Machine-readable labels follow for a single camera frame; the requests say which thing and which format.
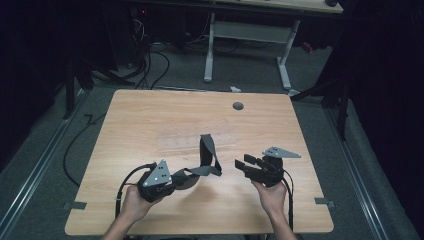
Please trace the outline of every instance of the hand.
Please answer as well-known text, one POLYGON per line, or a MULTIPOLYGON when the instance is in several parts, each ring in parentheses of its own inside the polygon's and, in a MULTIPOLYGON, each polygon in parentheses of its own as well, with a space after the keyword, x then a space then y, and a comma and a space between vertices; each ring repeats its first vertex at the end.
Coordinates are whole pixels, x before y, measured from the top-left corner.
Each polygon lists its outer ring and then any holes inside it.
POLYGON ((123 239, 131 226, 143 219, 153 205, 162 199, 149 203, 142 197, 136 186, 129 186, 125 195, 124 204, 118 217, 110 225, 109 229, 103 235, 103 240, 123 239))
POLYGON ((286 199, 287 188, 279 182, 267 188, 261 183, 252 181, 256 187, 261 200, 262 208, 268 214, 277 240, 296 240, 296 236, 290 229, 287 219, 284 216, 284 200, 286 199))
POLYGON ((279 182, 270 188, 267 188, 261 183, 255 181, 252 181, 252 184, 258 190, 262 208, 268 216, 283 216, 284 200, 286 199, 287 193, 286 186, 282 182, 279 182))
POLYGON ((143 219, 150 208, 160 201, 162 201, 162 198, 150 203, 140 196, 136 186, 129 186, 118 217, 124 218, 131 224, 134 224, 143 219))

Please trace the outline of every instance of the black device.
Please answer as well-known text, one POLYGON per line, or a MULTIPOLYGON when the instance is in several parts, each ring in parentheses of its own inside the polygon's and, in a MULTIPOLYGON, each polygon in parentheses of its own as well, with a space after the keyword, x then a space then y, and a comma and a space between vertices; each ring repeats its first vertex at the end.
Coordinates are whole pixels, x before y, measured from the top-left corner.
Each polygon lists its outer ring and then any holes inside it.
POLYGON ((128 179, 137 171, 149 169, 144 172, 137 184, 140 196, 148 202, 154 202, 165 196, 171 195, 175 190, 185 190, 194 186, 200 176, 213 174, 222 175, 222 168, 219 164, 215 152, 215 143, 210 134, 200 136, 200 166, 196 168, 183 168, 170 174, 166 160, 162 159, 159 164, 146 164, 135 168, 124 179, 116 196, 115 217, 121 210, 122 190, 127 185, 128 179), (215 164, 212 166, 212 160, 215 158, 215 164))
POLYGON ((301 156, 296 153, 286 151, 278 147, 270 147, 262 152, 265 156, 256 158, 254 156, 244 154, 244 161, 252 165, 257 165, 259 168, 246 166, 243 162, 235 160, 235 167, 243 171, 244 176, 252 181, 264 184, 266 187, 275 186, 277 183, 283 181, 287 187, 289 195, 289 225, 293 229, 293 191, 294 184, 290 174, 283 168, 283 157, 285 158, 300 158, 301 156), (292 182, 290 188, 287 181, 284 179, 286 173, 292 182))

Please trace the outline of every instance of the gray floor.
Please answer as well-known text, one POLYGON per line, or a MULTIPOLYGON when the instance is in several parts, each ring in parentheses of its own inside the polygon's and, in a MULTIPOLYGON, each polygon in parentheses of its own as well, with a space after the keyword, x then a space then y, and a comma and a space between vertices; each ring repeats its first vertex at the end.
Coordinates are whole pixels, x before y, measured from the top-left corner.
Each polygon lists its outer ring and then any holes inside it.
MULTIPOLYGON (((157 45, 153 47, 153 50, 155 49, 164 49, 164 46, 157 45)), ((169 47, 163 54, 169 58, 170 68, 156 86, 226 92, 230 91, 230 86, 235 86, 242 92, 287 94, 282 88, 275 63, 280 49, 279 45, 271 45, 261 49, 238 48, 229 54, 218 52, 215 54, 214 79, 211 83, 204 83, 205 50, 187 48, 180 51, 169 47)), ((217 50, 232 49, 220 47, 217 50)), ((293 48, 286 64, 293 89, 302 91, 312 87, 330 53, 331 49, 316 50, 308 54, 300 48, 293 48)), ((152 68, 147 78, 149 83, 166 69, 166 61, 162 56, 152 53, 151 57, 152 68)), ((65 210, 63 206, 66 202, 74 200, 78 189, 65 176, 62 164, 67 147, 87 126, 88 118, 85 114, 92 114, 96 118, 105 113, 114 91, 119 88, 125 87, 96 81, 94 89, 86 95, 86 100, 69 123, 41 181, 35 184, 35 191, 26 207, 18 213, 20 217, 16 223, 12 223, 13 228, 10 228, 11 231, 7 234, 9 239, 99 239, 98 236, 71 237, 64 232, 69 210, 65 210)), ((34 125, 30 136, 0 174, 2 216, 7 216, 9 207, 25 186, 25 181, 37 166, 50 139, 63 124, 64 97, 62 90, 57 95, 56 104, 34 125)), ((340 141, 329 121, 333 110, 322 109, 319 100, 319 97, 308 97, 293 104, 324 196, 335 204, 335 207, 329 209, 335 227, 330 233, 301 234, 301 237, 310 240, 375 239, 375 231, 364 214, 364 206, 358 197, 360 195, 355 190, 355 184, 348 171, 345 152, 340 147, 340 141)), ((69 149, 67 166, 70 175, 77 181, 82 179, 101 123, 102 121, 99 121, 84 131, 69 149)), ((380 239, 419 239, 378 165, 352 103, 349 105, 346 137, 347 141, 343 144, 350 150, 361 180, 383 223, 386 236, 380 239)), ((218 239, 218 236, 207 237, 218 239)))

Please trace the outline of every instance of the wooden table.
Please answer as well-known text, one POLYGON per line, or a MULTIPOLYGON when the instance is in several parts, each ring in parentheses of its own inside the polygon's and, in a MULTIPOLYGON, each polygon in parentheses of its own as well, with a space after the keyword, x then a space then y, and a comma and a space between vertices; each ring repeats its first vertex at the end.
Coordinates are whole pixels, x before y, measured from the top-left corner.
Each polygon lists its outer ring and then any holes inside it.
POLYGON ((343 8, 337 3, 336 6, 328 6, 324 0, 215 0, 222 3, 250 4, 255 6, 275 7, 301 11, 322 13, 342 13, 343 8))
MULTIPOLYGON (((295 187, 294 231, 332 231, 327 206, 315 204, 323 193, 288 96, 118 90, 76 197, 86 208, 71 210, 66 233, 103 234, 114 219, 118 188, 134 168, 161 159, 171 173, 199 166, 200 134, 207 133, 214 139, 222 176, 201 177, 194 187, 175 191, 136 223, 131 234, 272 232, 256 189, 234 167, 234 159, 262 157, 271 146, 302 156, 284 159, 295 187), (244 109, 233 109, 234 102, 244 109)), ((129 182, 137 182, 142 173, 129 182)))

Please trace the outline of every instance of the dark background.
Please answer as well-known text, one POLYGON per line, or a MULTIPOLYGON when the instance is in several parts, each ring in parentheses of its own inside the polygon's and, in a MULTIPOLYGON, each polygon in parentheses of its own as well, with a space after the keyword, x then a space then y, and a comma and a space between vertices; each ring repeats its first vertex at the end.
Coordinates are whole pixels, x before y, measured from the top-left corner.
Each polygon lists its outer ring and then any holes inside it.
MULTIPOLYGON (((335 47, 317 84, 350 78, 350 98, 371 146, 423 237, 423 1, 345 0, 341 4, 345 14, 374 21, 344 28, 339 23, 322 26, 319 21, 304 21, 295 46, 308 42, 314 48, 335 47), (351 61, 356 54, 358 59, 351 61)), ((75 49, 107 69, 133 61, 137 46, 126 33, 132 26, 126 9, 116 9, 111 13, 107 6, 81 2, 1 1, 0 169, 54 103, 75 49)), ((148 26, 158 39, 183 48, 189 40, 185 33, 197 36, 205 15, 154 10, 149 12, 148 26)))

